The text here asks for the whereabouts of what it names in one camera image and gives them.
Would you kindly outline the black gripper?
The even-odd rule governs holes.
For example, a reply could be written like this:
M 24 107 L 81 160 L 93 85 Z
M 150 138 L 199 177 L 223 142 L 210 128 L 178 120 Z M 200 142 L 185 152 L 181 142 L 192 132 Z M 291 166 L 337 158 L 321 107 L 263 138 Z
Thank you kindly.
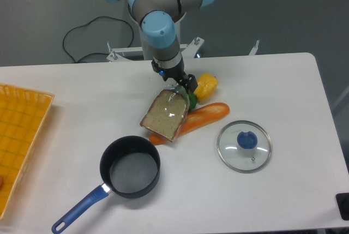
M 184 87 L 186 92 L 194 92 L 198 87 L 196 77 L 193 74 L 187 75 L 184 71 L 184 61 L 181 59 L 179 63 L 172 68 L 163 68 L 155 60 L 151 62 L 153 70 L 158 73 L 164 81 L 171 78 Z

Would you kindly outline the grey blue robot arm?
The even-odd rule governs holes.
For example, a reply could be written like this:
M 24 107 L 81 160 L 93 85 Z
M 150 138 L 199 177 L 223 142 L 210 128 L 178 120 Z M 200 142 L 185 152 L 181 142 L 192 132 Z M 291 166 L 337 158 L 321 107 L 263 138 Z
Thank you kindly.
M 152 67 L 163 80 L 174 79 L 187 91 L 197 88 L 194 75 L 186 74 L 175 19 L 214 0 L 127 0 L 130 16 L 139 24 L 152 53 Z

